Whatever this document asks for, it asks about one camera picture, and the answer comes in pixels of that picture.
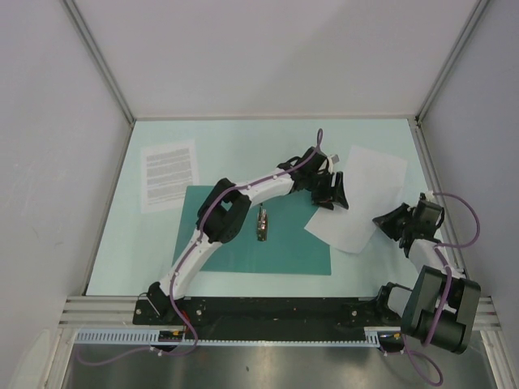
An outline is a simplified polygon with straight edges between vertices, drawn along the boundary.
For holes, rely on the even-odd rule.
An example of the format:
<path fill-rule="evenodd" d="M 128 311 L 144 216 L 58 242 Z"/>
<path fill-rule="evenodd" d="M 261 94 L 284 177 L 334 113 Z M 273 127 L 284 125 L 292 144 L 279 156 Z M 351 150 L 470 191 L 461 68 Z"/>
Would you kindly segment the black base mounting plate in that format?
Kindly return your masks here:
<path fill-rule="evenodd" d="M 136 302 L 135 325 L 190 323 L 199 336 L 282 340 L 300 336 L 337 337 L 360 327 L 399 327 L 401 316 L 379 298 L 361 301 L 345 297 L 185 297 L 153 305 Z"/>

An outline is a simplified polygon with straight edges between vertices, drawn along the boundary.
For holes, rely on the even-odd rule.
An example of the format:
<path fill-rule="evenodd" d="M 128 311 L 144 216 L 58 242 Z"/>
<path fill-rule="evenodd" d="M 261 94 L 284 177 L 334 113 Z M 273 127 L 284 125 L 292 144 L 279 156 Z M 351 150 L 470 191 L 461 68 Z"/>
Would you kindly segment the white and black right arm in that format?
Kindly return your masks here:
<path fill-rule="evenodd" d="M 475 222 L 474 236 L 468 242 L 443 242 L 436 237 L 445 220 L 445 209 L 435 202 L 436 196 L 455 199 L 468 209 Z M 421 193 L 416 205 L 403 203 L 372 221 L 418 271 L 412 288 L 391 282 L 380 288 L 375 318 L 383 325 L 400 319 L 402 333 L 424 347 L 463 353 L 470 342 L 481 287 L 458 271 L 445 251 L 467 248 L 478 240 L 481 225 L 475 210 L 455 194 L 432 191 Z"/>

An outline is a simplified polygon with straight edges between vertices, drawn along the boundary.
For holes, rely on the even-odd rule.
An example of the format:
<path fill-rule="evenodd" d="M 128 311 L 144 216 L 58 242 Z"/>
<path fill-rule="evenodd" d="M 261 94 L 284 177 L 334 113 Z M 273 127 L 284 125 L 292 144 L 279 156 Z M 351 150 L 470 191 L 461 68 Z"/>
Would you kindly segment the printed white paper sheet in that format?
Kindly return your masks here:
<path fill-rule="evenodd" d="M 195 141 L 163 143 L 140 150 L 142 213 L 181 208 L 187 187 L 199 184 Z"/>

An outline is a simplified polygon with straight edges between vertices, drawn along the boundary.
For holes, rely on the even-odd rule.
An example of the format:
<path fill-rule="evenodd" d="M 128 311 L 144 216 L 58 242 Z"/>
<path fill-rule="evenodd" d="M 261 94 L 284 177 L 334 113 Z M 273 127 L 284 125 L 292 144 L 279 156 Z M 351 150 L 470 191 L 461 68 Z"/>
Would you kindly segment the chrome folder clip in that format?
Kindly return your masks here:
<path fill-rule="evenodd" d="M 259 205 L 256 224 L 256 236 L 259 242 L 265 242 L 268 236 L 268 213 L 262 203 Z"/>

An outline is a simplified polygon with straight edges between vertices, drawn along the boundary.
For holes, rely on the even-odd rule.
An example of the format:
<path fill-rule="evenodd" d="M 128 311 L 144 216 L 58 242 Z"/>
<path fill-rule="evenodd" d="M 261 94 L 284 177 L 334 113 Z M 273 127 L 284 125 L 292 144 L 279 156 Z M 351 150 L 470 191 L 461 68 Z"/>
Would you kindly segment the teal folder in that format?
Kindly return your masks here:
<path fill-rule="evenodd" d="M 263 203 L 267 238 L 256 235 L 260 207 L 251 208 L 238 236 L 210 256 L 203 271 L 329 276 L 330 248 L 305 230 L 315 213 L 304 191 Z"/>

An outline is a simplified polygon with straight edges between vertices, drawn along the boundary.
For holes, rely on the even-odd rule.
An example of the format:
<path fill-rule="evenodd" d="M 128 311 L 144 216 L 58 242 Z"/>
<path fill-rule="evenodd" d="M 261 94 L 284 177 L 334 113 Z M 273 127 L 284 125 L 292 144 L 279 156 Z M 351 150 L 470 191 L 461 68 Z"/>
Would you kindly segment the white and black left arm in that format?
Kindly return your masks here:
<path fill-rule="evenodd" d="M 219 180 L 198 210 L 186 248 L 166 276 L 150 285 L 141 311 L 149 310 L 151 318 L 160 323 L 172 323 L 180 313 L 177 301 L 186 296 L 194 276 L 218 248 L 238 236 L 248 212 L 256 205 L 307 190 L 318 207 L 348 209 L 344 174 L 335 169 L 336 162 L 335 156 L 327 156 L 314 146 L 263 177 L 242 183 Z"/>

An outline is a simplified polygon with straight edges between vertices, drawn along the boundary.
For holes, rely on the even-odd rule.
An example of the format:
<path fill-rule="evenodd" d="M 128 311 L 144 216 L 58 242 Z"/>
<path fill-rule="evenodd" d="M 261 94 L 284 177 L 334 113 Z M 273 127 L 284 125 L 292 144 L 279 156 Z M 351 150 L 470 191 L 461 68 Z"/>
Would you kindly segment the aluminium frame rail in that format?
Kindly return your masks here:
<path fill-rule="evenodd" d="M 68 297 L 58 324 L 60 327 L 130 327 L 137 300 L 138 297 Z M 473 329 L 501 329 L 490 297 L 479 299 Z"/>

